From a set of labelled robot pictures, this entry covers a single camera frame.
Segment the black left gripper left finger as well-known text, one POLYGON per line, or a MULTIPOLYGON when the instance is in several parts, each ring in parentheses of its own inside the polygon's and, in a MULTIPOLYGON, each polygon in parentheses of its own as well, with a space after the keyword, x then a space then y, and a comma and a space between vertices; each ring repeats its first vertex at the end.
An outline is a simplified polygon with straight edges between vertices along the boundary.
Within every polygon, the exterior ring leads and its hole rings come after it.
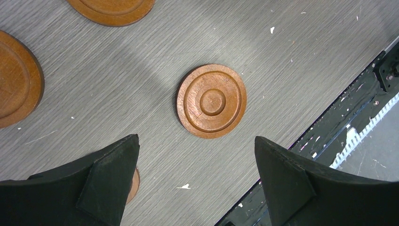
POLYGON ((1 225, 120 225, 139 148, 138 135, 131 134, 25 180, 1 181, 1 225))

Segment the dark brown wooden coaster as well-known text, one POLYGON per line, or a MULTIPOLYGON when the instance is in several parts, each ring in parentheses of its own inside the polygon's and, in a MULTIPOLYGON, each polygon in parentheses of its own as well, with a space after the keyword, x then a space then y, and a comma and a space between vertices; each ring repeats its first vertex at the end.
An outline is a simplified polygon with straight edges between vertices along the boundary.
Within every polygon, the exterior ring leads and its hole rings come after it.
POLYGON ((139 186, 140 186, 140 175, 139 175, 138 168, 135 168, 135 172, 134 172, 134 175, 132 178, 132 184, 131 184, 130 192, 128 194, 128 198, 126 201, 126 205, 129 204, 133 200, 133 198, 136 196, 139 186))

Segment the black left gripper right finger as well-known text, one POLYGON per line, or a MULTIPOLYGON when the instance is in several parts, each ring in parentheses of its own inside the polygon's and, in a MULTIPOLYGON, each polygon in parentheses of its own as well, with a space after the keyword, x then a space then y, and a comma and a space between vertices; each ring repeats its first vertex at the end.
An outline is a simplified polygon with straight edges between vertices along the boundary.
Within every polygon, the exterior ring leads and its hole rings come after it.
POLYGON ((356 176, 257 136, 255 159, 274 226, 396 226, 399 184, 356 176))

